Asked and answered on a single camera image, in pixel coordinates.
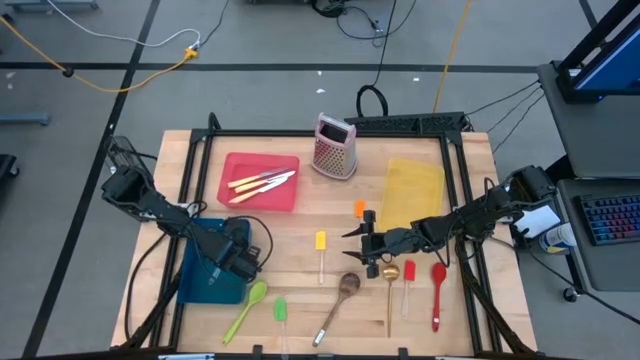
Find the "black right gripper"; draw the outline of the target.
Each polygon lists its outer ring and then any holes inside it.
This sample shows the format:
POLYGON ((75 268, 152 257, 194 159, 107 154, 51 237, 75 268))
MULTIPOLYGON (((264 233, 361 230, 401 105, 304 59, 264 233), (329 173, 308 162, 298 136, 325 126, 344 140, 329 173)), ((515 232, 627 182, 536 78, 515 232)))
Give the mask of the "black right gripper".
POLYGON ((365 210, 363 213, 364 223, 361 223, 355 230, 342 235, 342 238, 362 235, 361 252, 343 251, 343 254, 356 258, 366 266, 366 276, 374 279, 379 276, 378 261, 384 255, 392 257, 404 254, 415 253, 423 247, 423 233, 420 229, 420 221, 410 223, 410 228, 393 228, 384 233, 375 232, 375 212, 365 210))

